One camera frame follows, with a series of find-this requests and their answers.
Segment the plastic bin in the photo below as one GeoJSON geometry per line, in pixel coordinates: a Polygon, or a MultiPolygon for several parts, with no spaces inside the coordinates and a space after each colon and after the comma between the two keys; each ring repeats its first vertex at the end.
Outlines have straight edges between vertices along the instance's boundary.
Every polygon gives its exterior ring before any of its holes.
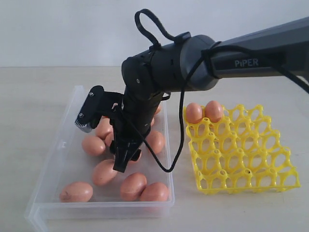
{"type": "MultiPolygon", "coordinates": [[[[169,215],[174,205],[174,185],[171,173],[165,173],[157,165],[152,155],[142,145],[141,159],[127,167],[125,173],[118,173],[116,178],[104,187],[92,184],[93,168],[103,160],[102,157],[90,157],[81,146],[85,133],[75,125],[75,118],[84,103],[87,91],[83,86],[76,86],[71,101],[63,115],[54,143],[49,150],[36,188],[25,212],[26,219],[37,232],[47,232],[49,219],[75,218],[160,218],[169,215]],[[134,172],[142,172],[147,177],[147,184],[163,182],[169,188],[166,202],[124,202],[120,198],[120,184],[134,172]],[[87,203],[61,203],[59,194],[63,187],[74,181],[86,181],[94,188],[92,199],[87,203]]],[[[155,116],[153,130],[162,132],[166,138],[165,148],[158,157],[163,165],[170,167],[168,121],[165,102],[162,110],[155,116]]]]}

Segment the egg tray cell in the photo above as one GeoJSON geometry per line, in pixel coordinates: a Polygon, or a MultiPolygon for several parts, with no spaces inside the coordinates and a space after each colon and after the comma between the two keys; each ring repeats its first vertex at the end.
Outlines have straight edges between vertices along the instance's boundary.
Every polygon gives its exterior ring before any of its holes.
{"type": "Polygon", "coordinates": [[[250,110],[242,104],[231,110],[222,106],[225,115],[216,123],[201,107],[199,123],[184,119],[198,190],[211,195],[300,187],[291,150],[280,144],[280,132],[271,128],[271,117],[263,115],[261,105],[250,110]]]}

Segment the table surface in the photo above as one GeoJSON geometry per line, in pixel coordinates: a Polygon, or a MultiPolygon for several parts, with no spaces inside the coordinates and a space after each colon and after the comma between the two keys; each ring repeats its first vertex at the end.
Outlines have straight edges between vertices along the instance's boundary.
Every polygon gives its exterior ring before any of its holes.
{"type": "MultiPolygon", "coordinates": [[[[123,91],[119,67],[0,69],[0,230],[30,232],[24,211],[75,85],[123,91]]],[[[180,139],[179,93],[167,101],[172,154],[180,139]]],[[[301,188],[283,193],[206,196],[198,192],[188,145],[173,171],[175,205],[160,219],[63,220],[51,232],[306,231],[309,226],[309,96],[286,77],[221,80],[212,90],[186,93],[184,103],[217,100],[227,108],[264,106],[281,144],[292,150],[301,188]]]]}

